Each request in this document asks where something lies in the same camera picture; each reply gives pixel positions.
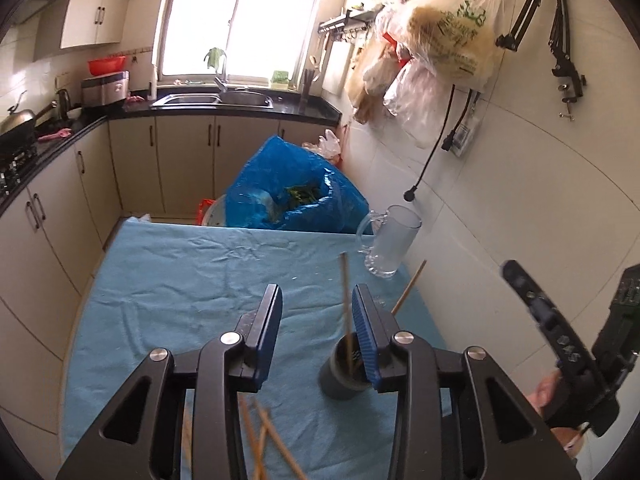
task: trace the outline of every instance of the faucet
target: faucet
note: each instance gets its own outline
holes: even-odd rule
[[[214,76],[213,78],[213,81],[216,83],[216,85],[218,85],[218,88],[220,88],[220,91],[222,93],[226,92],[229,89],[229,79],[226,76],[226,52],[224,52],[223,55],[225,59],[223,59],[222,61],[222,74],[220,74],[222,77]]]

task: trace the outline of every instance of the mug handle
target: mug handle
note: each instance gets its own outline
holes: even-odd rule
[[[356,244],[359,247],[358,249],[359,253],[366,254],[369,252],[371,248],[371,246],[367,246],[362,242],[362,234],[364,233],[364,229],[366,229],[367,226],[372,222],[375,222],[375,221],[383,222],[385,218],[386,218],[386,213],[382,214],[382,213],[376,213],[375,211],[369,211],[369,213],[367,213],[365,217],[362,219],[362,222],[360,222],[360,225],[358,226],[358,230],[356,231]]]

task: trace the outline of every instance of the red plastic bowl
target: red plastic bowl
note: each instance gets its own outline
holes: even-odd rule
[[[122,72],[126,56],[105,57],[103,59],[94,59],[89,62],[89,72],[96,77],[99,75],[110,74],[112,72]]]

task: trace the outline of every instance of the window pane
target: window pane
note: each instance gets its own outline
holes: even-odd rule
[[[228,73],[291,77],[315,0],[239,0],[229,38]]]
[[[169,17],[162,59],[162,73],[201,74],[213,72],[203,61],[217,46],[225,48],[228,22],[236,0],[174,0]]]

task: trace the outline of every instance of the window frame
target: window frame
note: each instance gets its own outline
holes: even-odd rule
[[[236,18],[236,12],[238,11],[238,3],[240,0],[236,0],[234,5],[234,11],[229,20],[229,35],[226,37],[226,45],[225,50],[228,47],[229,38],[231,37],[231,29],[233,27],[234,20]],[[309,43],[311,42],[311,35],[309,34],[310,28],[314,26],[316,14],[318,13],[318,1],[314,0],[312,5],[311,15],[309,16],[308,28],[305,31],[304,40],[302,45],[300,46],[300,53],[298,54],[298,58],[296,59],[296,63],[294,66],[293,73],[289,75],[289,78],[292,81],[297,81],[302,67],[304,66],[303,57],[305,57],[305,53],[308,50]],[[171,13],[174,10],[174,0],[167,0],[166,7],[162,16],[162,27],[161,27],[161,35],[159,46],[160,49],[158,51],[158,82],[160,84],[170,84],[176,80],[180,81],[198,81],[203,84],[213,84],[215,75],[212,73],[195,73],[195,74],[175,74],[175,75],[167,75],[163,71],[164,67],[164,48],[166,46],[166,38],[167,31],[169,28],[169,18],[171,17]],[[255,86],[255,87],[267,87],[269,85],[270,80],[264,77],[254,77],[254,76],[238,76],[227,74],[228,83],[232,86]]]

